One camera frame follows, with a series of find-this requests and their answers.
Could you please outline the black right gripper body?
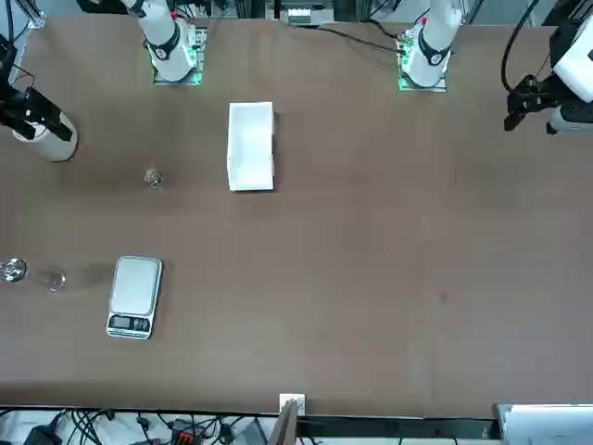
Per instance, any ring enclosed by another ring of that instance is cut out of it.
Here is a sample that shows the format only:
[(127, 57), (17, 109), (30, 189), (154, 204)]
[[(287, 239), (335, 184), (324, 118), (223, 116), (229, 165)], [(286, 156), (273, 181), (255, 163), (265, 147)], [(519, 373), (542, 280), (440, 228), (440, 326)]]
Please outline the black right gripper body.
[(10, 129), (29, 128), (26, 121), (30, 90), (1, 90), (1, 124)]

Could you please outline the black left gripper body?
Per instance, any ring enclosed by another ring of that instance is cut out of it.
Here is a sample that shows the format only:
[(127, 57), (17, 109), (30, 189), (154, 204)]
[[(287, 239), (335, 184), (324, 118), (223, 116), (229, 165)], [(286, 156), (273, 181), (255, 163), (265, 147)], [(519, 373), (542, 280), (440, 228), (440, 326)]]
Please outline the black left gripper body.
[(540, 98), (543, 109), (555, 108), (559, 105), (559, 78), (549, 75), (540, 81), (535, 75), (527, 75), (524, 78), (524, 93), (526, 98)]

